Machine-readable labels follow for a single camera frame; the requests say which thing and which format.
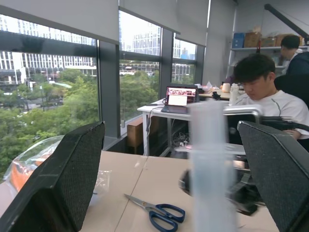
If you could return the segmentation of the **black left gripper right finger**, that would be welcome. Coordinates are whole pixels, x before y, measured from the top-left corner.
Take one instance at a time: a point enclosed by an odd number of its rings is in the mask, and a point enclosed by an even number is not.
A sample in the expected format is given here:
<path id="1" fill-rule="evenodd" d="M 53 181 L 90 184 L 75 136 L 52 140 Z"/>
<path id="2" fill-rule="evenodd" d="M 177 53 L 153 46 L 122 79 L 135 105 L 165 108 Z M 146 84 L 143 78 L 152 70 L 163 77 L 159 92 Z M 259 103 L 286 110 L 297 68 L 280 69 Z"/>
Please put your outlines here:
<path id="1" fill-rule="evenodd" d="M 258 192 L 280 232 L 309 230 L 309 154 L 291 135 L 240 121 L 238 131 Z"/>

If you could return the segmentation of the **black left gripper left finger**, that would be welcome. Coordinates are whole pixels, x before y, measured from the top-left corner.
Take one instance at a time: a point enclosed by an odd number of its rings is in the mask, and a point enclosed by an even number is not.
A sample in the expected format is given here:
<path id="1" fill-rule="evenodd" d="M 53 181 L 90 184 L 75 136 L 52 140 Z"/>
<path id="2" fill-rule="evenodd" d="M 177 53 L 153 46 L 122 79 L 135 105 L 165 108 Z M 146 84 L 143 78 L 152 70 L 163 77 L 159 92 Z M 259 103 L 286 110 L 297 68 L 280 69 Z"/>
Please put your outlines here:
<path id="1" fill-rule="evenodd" d="M 78 232 L 95 188 L 103 121 L 67 133 L 0 218 L 2 232 Z"/>

